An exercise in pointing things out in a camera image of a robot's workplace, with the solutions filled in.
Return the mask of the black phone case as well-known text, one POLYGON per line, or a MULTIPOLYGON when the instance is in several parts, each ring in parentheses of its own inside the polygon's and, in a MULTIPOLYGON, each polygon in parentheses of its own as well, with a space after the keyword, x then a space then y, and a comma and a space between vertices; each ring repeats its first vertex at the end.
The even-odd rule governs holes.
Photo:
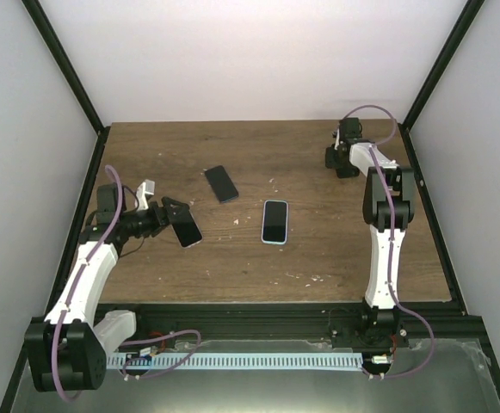
POLYGON ((336 169, 336 176, 339 179, 354 178, 357 177, 359 174, 360 174, 359 169, 351 165, 336 169))

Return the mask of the blue-edged black phone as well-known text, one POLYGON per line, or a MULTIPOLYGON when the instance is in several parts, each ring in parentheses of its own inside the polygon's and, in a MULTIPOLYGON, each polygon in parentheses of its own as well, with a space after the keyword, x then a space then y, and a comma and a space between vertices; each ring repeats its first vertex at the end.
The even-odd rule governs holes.
POLYGON ((206 170, 204 176, 219 203, 226 203, 239 196, 237 188, 223 165, 206 170))

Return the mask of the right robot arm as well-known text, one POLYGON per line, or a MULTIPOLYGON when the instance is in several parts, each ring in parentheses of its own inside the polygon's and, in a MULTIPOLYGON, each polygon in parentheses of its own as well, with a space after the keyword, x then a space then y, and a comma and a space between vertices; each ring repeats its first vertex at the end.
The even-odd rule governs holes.
POLYGON ((359 341, 374 347, 394 333, 398 323, 398 267, 401 247, 415 214, 411 167, 384 155, 362 136, 356 117, 339 121, 335 143, 325 150, 325 166, 340 179, 366 178, 362 216, 371 235, 371 262, 359 341))

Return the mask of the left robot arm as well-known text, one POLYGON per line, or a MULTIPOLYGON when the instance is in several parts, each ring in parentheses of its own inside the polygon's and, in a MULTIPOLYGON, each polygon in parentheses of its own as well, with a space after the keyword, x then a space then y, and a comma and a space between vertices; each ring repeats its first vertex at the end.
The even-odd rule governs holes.
POLYGON ((107 358, 123 342, 133 348, 150 337, 150 326, 129 310, 110 311, 101 322, 96 309, 107 279, 132 238, 155 237, 180 222, 189 206, 170 197, 152 200, 154 183, 143 181, 135 207, 127 209, 117 184, 101 185, 96 209, 82 230, 77 260, 64 291, 42 319, 33 319, 24 344, 36 391, 88 391, 104 380, 107 358))

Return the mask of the black aluminium frame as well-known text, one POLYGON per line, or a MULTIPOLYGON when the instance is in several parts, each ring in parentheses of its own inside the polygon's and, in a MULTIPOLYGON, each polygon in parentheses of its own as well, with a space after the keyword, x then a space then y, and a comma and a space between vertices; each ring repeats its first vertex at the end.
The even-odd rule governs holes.
MULTIPOLYGON (((66 267, 72 263, 74 258, 74 243, 77 241, 77 235, 82 229, 82 214, 89 205, 90 190, 96 182, 97 170, 102 162, 110 129, 102 124, 41 3, 26 1, 23 5, 97 135, 89 169, 83 181, 59 269, 52 285, 51 298, 56 299, 65 288, 66 267)), ((469 314, 467 310, 445 239, 441 234, 435 208, 430 199, 427 185, 423 182, 423 173, 410 136, 411 128, 416 124, 426 103, 433 95, 442 75, 458 51, 461 42, 465 39, 483 5, 481 1, 468 1, 465 3, 416 99, 412 103, 409 113, 405 116, 404 121, 398 124, 398 131, 402 134, 404 148, 410 157, 410 165, 414 169, 417 192, 424 204, 429 231, 433 237, 436 252, 441 260, 443 273, 451 293, 451 299, 447 302, 411 302, 409 307, 412 310, 422 311, 423 315, 432 322, 437 339, 448 340, 455 338, 461 340, 463 338, 475 338, 478 340, 480 354, 489 363, 487 376, 494 385, 496 405, 500 407, 500 367, 483 319, 469 314)), ((318 332, 318 320, 320 318, 318 306, 305 303, 129 304, 127 309, 139 311, 143 322, 149 325, 155 324, 160 316, 166 316, 174 321, 199 322, 201 332, 206 338, 219 338, 222 341, 227 339, 259 341, 263 340, 267 334, 278 340, 296 341, 300 338, 308 338, 318 332)))

